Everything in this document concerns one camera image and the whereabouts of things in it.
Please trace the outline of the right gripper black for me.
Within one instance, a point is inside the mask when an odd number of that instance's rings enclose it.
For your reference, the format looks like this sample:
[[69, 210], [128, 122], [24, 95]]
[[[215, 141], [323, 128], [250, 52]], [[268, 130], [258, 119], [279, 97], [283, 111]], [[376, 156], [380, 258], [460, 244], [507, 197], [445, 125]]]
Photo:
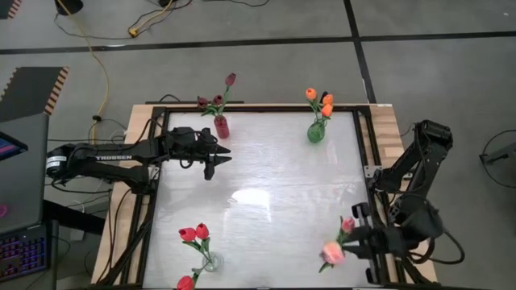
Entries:
[[359, 243], [359, 245], [345, 245], [344, 250], [356, 255], [358, 259], [370, 261], [371, 267], [366, 271], [369, 283], [388, 283], [390, 279], [385, 267], [381, 266], [379, 256], [385, 254], [392, 254], [398, 258], [407, 256], [402, 232], [395, 226], [371, 227], [368, 224], [370, 209], [367, 203], [353, 205], [352, 214], [364, 224], [344, 234], [343, 243]]

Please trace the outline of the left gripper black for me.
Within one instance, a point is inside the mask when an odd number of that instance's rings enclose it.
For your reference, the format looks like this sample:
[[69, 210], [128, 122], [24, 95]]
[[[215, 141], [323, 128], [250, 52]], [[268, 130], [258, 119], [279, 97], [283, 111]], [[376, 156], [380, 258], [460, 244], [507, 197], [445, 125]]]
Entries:
[[204, 179], [211, 180], [214, 167], [231, 161], [231, 153], [218, 144], [218, 140], [211, 134], [210, 128], [194, 130], [191, 127], [175, 127], [167, 132], [167, 149], [171, 160], [178, 160], [181, 168], [188, 169], [194, 162], [205, 165]]

